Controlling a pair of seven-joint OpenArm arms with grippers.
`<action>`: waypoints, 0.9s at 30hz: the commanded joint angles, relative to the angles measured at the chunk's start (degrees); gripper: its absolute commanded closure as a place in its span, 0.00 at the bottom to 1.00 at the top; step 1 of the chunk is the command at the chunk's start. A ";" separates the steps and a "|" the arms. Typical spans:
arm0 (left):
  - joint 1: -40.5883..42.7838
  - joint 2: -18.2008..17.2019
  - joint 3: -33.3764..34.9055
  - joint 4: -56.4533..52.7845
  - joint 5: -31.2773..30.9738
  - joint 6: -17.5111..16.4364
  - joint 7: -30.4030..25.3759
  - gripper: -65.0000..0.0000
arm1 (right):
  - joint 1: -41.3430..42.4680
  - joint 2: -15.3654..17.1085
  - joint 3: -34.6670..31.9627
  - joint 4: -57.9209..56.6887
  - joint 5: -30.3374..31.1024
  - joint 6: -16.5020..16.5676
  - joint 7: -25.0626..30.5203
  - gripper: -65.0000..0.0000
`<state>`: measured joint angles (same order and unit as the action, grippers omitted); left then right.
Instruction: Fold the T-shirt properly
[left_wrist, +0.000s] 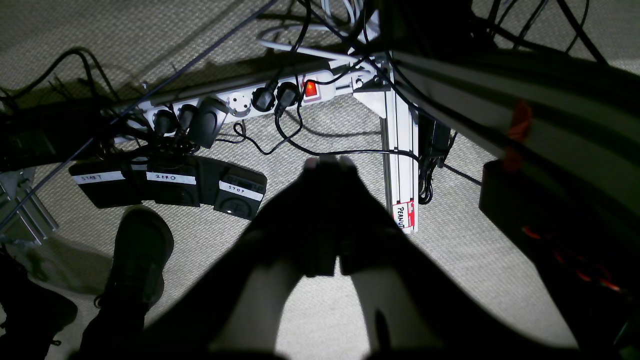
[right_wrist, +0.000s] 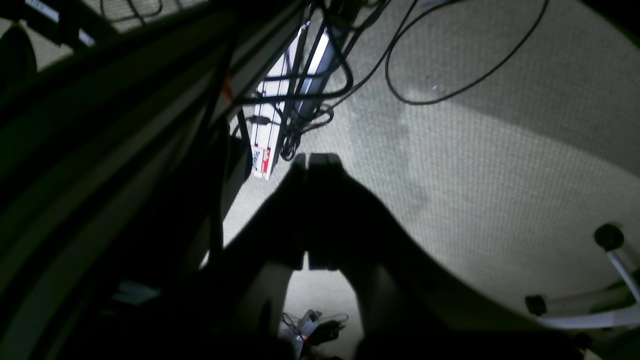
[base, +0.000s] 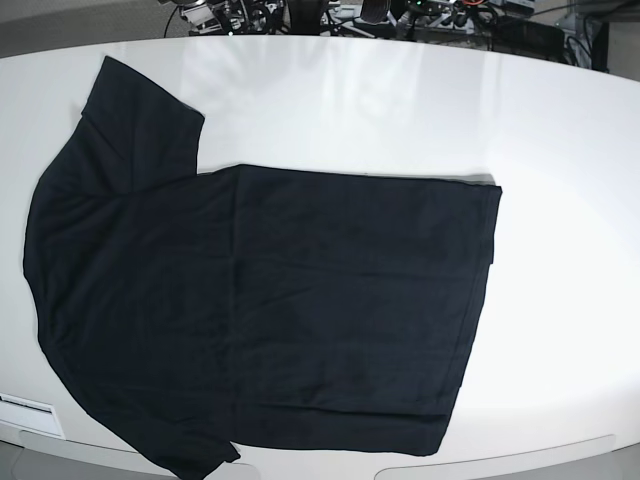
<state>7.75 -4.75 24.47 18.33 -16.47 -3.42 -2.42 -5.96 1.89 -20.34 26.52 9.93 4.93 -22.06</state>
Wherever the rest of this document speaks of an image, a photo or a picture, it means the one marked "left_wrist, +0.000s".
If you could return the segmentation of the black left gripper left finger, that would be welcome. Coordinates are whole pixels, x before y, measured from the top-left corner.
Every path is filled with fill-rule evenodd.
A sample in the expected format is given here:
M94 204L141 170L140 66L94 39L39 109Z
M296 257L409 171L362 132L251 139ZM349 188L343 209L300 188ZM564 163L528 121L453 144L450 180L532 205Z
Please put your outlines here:
M307 159L237 241L150 326L152 351L272 351L284 305L304 275L311 183L335 159Z

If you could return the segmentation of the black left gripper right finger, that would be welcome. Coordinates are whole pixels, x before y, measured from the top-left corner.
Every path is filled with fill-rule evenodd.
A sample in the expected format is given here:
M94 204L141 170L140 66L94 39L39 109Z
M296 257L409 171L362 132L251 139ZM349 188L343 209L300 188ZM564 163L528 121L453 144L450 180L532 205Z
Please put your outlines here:
M551 351L473 301L394 223L354 162L338 160L347 193L365 206L366 227L341 264L353 282L373 351Z

